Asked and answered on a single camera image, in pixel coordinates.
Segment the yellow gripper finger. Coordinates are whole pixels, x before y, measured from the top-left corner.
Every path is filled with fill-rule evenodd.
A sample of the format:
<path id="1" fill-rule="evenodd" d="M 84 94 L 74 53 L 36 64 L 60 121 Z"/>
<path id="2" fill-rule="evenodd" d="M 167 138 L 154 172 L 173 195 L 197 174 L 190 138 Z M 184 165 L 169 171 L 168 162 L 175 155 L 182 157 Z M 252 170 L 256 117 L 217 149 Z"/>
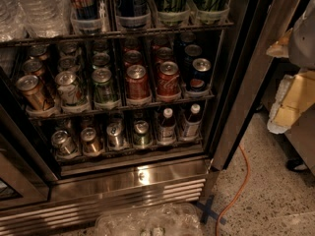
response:
<path id="1" fill-rule="evenodd" d="M 288 57 L 288 43 L 292 34 L 292 29 L 289 29 L 281 36 L 276 42 L 274 42 L 266 51 L 266 54 L 275 58 L 287 58 Z"/>
<path id="2" fill-rule="evenodd" d="M 273 134 L 283 134 L 315 104 L 315 72 L 285 75 L 280 82 L 267 124 Z"/>

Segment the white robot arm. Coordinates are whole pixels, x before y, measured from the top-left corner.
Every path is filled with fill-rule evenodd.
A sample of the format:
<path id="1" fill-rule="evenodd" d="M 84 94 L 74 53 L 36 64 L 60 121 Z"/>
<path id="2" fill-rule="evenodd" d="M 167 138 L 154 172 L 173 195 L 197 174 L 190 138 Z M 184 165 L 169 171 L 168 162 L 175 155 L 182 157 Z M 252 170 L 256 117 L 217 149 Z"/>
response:
<path id="1" fill-rule="evenodd" d="M 268 130 L 283 134 L 315 103 L 315 0 L 266 54 L 300 68 L 296 75 L 283 77 L 270 110 Z"/>

